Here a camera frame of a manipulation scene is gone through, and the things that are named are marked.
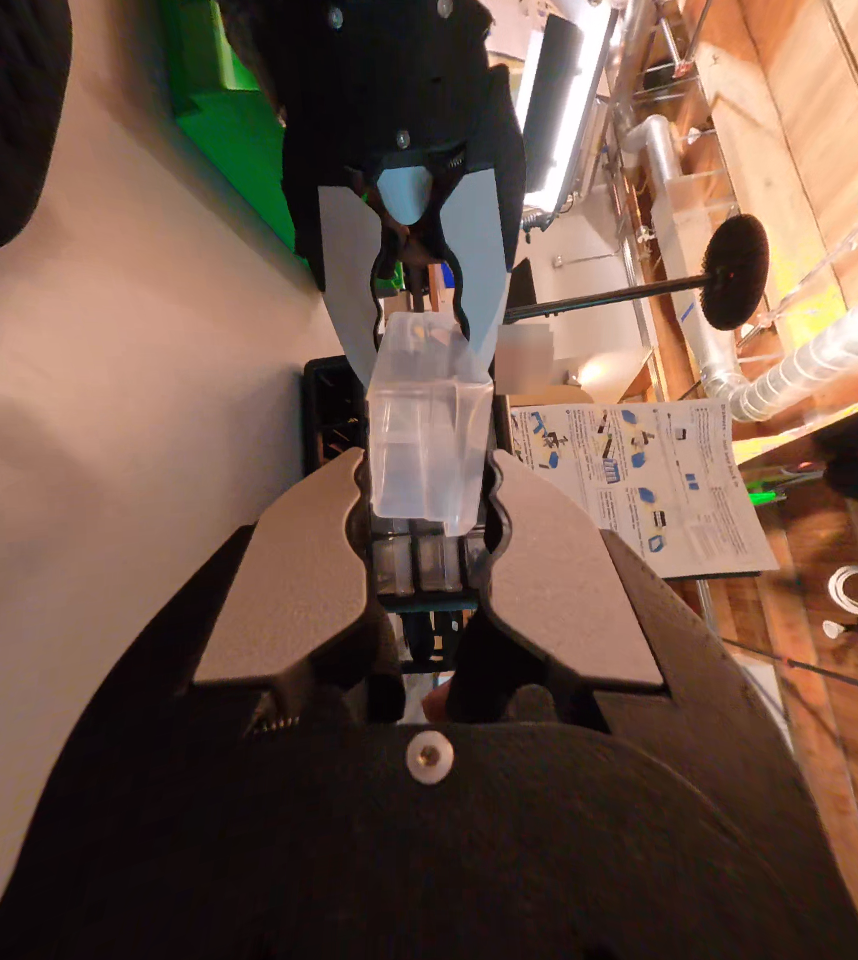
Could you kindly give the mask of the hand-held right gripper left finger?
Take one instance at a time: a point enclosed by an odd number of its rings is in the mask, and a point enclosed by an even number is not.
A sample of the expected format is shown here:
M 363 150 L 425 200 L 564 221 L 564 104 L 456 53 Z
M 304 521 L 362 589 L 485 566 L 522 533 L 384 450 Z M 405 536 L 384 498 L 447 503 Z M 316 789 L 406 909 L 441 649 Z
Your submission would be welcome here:
M 351 447 L 258 520 L 195 668 L 206 689 L 257 690 L 273 724 L 315 693 L 348 693 L 370 723 L 402 718 L 397 640 L 370 572 L 365 452 Z

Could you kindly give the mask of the clear plastic drawer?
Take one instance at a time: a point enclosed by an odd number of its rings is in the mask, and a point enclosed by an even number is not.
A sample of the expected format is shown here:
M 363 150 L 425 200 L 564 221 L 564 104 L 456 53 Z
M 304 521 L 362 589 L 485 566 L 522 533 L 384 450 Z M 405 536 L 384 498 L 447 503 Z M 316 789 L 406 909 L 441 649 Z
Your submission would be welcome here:
M 453 314 L 388 319 L 366 394 L 374 515 L 468 534 L 478 521 L 493 395 Z

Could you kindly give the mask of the long ceiling light fixture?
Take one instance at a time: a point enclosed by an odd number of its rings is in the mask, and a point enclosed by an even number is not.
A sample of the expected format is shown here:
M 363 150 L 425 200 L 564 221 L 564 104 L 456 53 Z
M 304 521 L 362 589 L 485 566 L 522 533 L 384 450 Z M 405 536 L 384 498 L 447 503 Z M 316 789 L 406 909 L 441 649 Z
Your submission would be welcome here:
M 619 18 L 610 2 L 586 2 L 575 20 L 550 13 L 530 34 L 515 104 L 527 163 L 524 206 L 547 219 L 571 191 Z

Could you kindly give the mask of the rows of clear drawers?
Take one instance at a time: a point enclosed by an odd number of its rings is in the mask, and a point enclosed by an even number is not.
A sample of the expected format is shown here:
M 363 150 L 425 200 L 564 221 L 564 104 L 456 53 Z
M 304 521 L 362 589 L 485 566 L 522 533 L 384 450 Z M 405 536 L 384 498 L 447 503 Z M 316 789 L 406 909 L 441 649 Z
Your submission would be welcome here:
M 412 597 L 475 590 L 488 557 L 481 531 L 458 538 L 435 533 L 378 538 L 372 544 L 376 593 Z

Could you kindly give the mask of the silver ceiling pipe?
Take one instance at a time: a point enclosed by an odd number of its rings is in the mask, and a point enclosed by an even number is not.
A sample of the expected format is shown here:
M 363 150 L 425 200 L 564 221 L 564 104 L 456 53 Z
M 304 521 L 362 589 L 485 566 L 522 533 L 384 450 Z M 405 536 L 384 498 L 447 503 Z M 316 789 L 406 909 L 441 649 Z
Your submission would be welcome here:
M 710 236 L 710 216 L 692 191 L 695 180 L 682 174 L 675 129 L 661 114 L 641 119 L 632 94 L 644 69 L 644 57 L 656 27 L 654 2 L 629 1 L 619 15 L 610 47 L 608 78 L 614 98 L 612 119 L 623 155 L 640 155 L 648 165 L 653 201 L 653 229 L 667 278 L 700 272 Z M 747 385 L 737 369 L 733 337 L 708 323 L 697 290 L 671 294 L 675 317 L 695 364 L 704 394 L 729 402 Z

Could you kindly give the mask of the black drawer cabinet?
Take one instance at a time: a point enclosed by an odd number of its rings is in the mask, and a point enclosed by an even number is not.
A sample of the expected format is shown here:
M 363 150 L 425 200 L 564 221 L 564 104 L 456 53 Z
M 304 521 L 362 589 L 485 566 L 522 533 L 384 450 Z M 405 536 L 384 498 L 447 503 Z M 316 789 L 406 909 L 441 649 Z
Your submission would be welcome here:
M 363 387 L 344 356 L 326 357 L 306 364 L 301 378 L 301 423 L 303 473 L 309 475 L 339 458 L 344 452 L 364 450 L 368 435 L 368 419 Z M 372 510 L 370 472 L 367 460 L 362 467 L 362 519 L 358 522 L 364 557 L 368 571 L 375 580 L 372 566 L 372 544 L 376 539 L 391 535 L 445 534 L 443 525 L 424 519 L 382 518 Z M 491 473 L 483 477 L 482 494 L 473 531 L 481 531 L 485 542 L 488 520 L 488 494 L 492 488 Z M 383 607 L 392 614 L 409 615 L 435 613 L 461 614 L 468 618 L 479 604 L 482 581 L 477 589 L 458 593 L 416 594 L 412 597 L 392 597 L 375 594 Z

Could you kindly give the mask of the white flexible duct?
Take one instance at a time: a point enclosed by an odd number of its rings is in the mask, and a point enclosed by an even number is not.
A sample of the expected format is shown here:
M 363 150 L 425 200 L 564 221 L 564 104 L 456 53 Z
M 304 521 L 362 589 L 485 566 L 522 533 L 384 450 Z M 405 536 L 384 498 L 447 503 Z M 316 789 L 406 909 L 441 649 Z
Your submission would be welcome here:
M 785 356 L 729 400 L 739 423 L 760 423 L 858 367 L 858 306 Z

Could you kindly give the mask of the green plastic bin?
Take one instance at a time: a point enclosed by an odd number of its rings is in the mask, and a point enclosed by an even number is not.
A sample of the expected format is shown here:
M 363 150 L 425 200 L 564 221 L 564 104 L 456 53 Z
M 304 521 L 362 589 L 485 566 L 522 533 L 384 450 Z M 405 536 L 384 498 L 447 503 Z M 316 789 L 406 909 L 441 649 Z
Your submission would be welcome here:
M 231 47 L 218 3 L 158 7 L 177 126 L 295 254 L 281 183 L 284 129 Z

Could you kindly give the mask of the printed instruction sheet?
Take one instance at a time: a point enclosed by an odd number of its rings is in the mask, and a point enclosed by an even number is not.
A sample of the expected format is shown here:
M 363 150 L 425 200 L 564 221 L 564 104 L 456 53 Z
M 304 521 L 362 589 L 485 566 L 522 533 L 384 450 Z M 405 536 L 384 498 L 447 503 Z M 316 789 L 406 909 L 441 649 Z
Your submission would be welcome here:
M 738 469 L 725 403 L 557 403 L 509 411 L 512 450 L 665 580 L 778 568 Z

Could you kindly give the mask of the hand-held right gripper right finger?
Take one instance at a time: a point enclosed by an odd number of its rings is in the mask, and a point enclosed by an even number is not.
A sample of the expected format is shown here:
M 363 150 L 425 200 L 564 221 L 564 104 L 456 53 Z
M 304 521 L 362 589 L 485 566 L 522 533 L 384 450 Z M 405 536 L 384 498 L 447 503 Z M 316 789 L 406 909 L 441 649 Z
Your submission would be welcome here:
M 447 719 L 503 721 L 534 687 L 562 723 L 609 734 L 597 692 L 657 693 L 662 673 L 590 515 L 496 450 L 480 600 L 456 659 Z

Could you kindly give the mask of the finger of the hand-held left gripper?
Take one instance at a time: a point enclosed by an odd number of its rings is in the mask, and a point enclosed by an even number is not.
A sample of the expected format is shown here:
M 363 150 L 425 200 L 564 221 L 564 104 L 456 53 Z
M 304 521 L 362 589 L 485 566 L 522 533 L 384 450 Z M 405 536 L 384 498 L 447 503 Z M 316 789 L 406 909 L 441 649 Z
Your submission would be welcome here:
M 509 283 L 494 171 L 464 175 L 439 221 L 457 289 L 451 308 L 429 314 L 432 352 L 445 379 L 488 381 Z
M 323 300 L 344 355 L 366 392 L 385 331 L 385 310 L 373 279 L 383 247 L 383 222 L 350 187 L 320 186 L 318 204 Z

